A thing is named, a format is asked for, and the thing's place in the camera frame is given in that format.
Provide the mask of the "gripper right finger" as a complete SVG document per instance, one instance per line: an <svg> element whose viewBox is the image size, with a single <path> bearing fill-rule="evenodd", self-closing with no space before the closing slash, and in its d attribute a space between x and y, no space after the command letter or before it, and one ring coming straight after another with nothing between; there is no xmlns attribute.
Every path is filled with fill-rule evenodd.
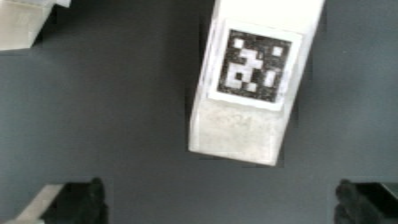
<svg viewBox="0 0 398 224"><path fill-rule="evenodd" d="M342 179L335 198L334 224L398 224L398 183Z"/></svg>

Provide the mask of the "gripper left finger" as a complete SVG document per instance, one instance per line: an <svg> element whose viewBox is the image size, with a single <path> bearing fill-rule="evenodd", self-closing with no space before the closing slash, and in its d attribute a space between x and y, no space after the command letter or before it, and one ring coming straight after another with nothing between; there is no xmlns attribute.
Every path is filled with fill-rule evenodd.
<svg viewBox="0 0 398 224"><path fill-rule="evenodd" d="M108 224L101 179L47 184L10 224Z"/></svg>

